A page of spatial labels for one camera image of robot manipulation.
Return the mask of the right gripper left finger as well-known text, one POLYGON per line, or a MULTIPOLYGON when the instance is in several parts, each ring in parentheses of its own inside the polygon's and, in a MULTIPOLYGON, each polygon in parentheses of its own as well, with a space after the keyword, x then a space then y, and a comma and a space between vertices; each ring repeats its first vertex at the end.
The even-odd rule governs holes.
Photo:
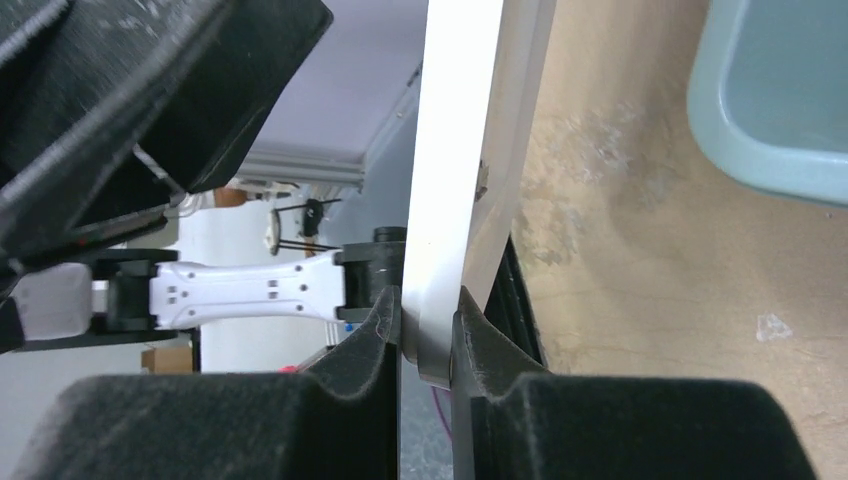
POLYGON ((294 373, 89 377, 36 428, 17 479, 395 479, 400 292, 294 373))

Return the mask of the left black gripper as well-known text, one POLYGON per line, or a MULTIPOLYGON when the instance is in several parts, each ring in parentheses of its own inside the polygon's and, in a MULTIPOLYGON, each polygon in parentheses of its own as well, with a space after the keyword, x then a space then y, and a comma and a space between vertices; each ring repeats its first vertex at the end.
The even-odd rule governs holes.
POLYGON ((225 184, 332 21, 321 1, 3 2, 1 277, 225 184))

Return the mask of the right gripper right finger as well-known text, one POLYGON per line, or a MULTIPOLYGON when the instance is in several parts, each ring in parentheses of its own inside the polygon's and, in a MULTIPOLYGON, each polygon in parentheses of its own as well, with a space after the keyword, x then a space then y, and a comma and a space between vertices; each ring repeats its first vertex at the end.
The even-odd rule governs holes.
POLYGON ((727 379, 557 375, 462 291, 453 323, 458 479, 812 479, 780 404, 727 379))

